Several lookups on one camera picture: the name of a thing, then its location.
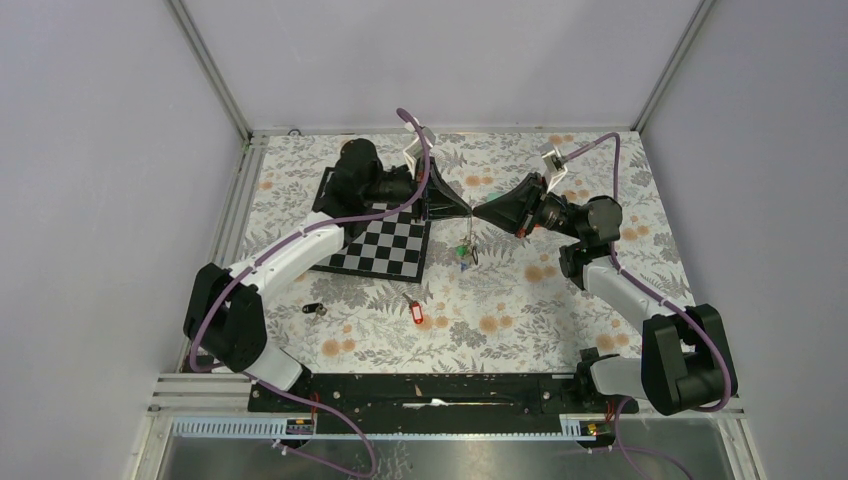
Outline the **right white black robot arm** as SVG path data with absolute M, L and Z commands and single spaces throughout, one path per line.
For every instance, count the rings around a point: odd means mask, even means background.
M 532 173 L 514 189 L 476 206 L 474 217 L 518 238 L 541 227 L 573 238 L 559 250 L 564 277 L 603 300 L 641 336 L 638 358 L 585 353 L 575 372 L 575 402 L 597 412 L 615 397 L 648 401 L 666 416 L 715 412 L 738 392 L 738 379 L 719 312 L 709 304 L 681 308 L 620 263 L 622 208 L 610 196 L 584 204 L 548 192 Z

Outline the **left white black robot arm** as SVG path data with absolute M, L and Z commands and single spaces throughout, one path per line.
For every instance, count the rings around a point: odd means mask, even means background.
M 197 351 L 203 349 L 218 366 L 272 386 L 272 398 L 285 410 L 304 407 L 307 369 L 268 339 L 264 303 L 373 222 L 400 213 L 423 221 L 469 217 L 470 206 L 442 179 L 432 145 L 414 141 L 404 152 L 406 163 L 386 169 L 373 142 L 347 141 L 317 203 L 293 231 L 229 267 L 202 267 L 183 324 L 191 368 L 201 368 Z

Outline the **keyring with coloured key tags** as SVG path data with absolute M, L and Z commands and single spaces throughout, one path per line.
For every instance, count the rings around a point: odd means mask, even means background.
M 466 219 L 465 235 L 460 239 L 455 252 L 461 271 L 466 271 L 479 264 L 477 237 L 474 231 L 474 217 L 472 215 Z

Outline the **key with red tag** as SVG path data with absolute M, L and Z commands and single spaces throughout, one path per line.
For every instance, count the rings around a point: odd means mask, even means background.
M 424 323 L 424 320 L 425 320 L 425 315 L 423 313 L 423 308 L 422 308 L 421 304 L 417 300 L 413 299 L 410 295 L 408 295 L 406 293 L 403 293 L 402 296 L 405 299 L 405 301 L 407 302 L 408 309 L 409 309 L 410 314 L 412 316 L 413 323 L 415 325 L 422 325 Z

